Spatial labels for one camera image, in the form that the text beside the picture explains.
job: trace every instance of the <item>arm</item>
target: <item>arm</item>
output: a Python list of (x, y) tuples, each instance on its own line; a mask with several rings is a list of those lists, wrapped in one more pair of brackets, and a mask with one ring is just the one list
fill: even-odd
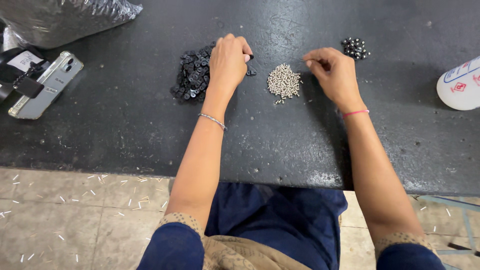
[[(247, 72), (245, 62), (252, 50), (242, 37), (220, 38), (210, 58), (210, 84), (202, 113), (225, 123), (228, 102)], [(220, 177), (223, 129), (216, 122), (199, 117), (180, 164), (165, 215), (182, 212), (194, 216), (206, 227)]]
[[(333, 48), (303, 57), (325, 94), (345, 114), (366, 110), (357, 85), (354, 60)], [(345, 119), (355, 194), (373, 242), (391, 233), (424, 235), (407, 194), (367, 113)]]

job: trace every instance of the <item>pink thread bracelet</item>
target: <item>pink thread bracelet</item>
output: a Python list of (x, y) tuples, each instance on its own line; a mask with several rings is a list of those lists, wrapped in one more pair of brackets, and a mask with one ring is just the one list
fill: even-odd
[(343, 119), (345, 119), (349, 115), (357, 114), (357, 113), (361, 113), (361, 112), (369, 113), (370, 111), (369, 110), (360, 110), (360, 111), (349, 112), (349, 113), (346, 113), (346, 114), (343, 115)]

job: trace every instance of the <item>pile of silver screws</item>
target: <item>pile of silver screws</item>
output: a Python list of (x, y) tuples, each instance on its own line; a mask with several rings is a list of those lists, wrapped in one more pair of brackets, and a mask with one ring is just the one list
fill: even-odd
[(299, 80), (300, 73), (293, 73), (289, 65), (282, 64), (273, 70), (268, 77), (268, 90), (275, 96), (280, 95), (280, 100), (275, 105), (282, 102), (285, 103), (287, 98), (293, 95), (299, 97)]

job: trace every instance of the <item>hand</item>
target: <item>hand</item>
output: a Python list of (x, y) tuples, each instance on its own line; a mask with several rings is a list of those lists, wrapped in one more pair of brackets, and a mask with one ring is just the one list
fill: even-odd
[(312, 50), (303, 56), (326, 96), (345, 114), (366, 110), (360, 97), (355, 61), (334, 48)]
[(251, 54), (252, 49), (243, 37), (228, 34), (218, 39), (210, 58), (210, 83), (202, 113), (223, 119), (233, 92), (247, 73), (245, 63)]

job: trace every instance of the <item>red logo on bottle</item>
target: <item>red logo on bottle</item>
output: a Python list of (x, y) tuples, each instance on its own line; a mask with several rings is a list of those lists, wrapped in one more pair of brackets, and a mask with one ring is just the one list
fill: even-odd
[(474, 81), (478, 86), (480, 86), (480, 75), (478, 75), (477, 77), (475, 77), (475, 75), (473, 75), (473, 81)]
[(465, 87), (467, 87), (466, 84), (463, 83), (457, 83), (455, 87), (451, 87), (450, 90), (452, 90), (452, 93), (455, 93), (455, 91), (463, 92), (465, 90)]

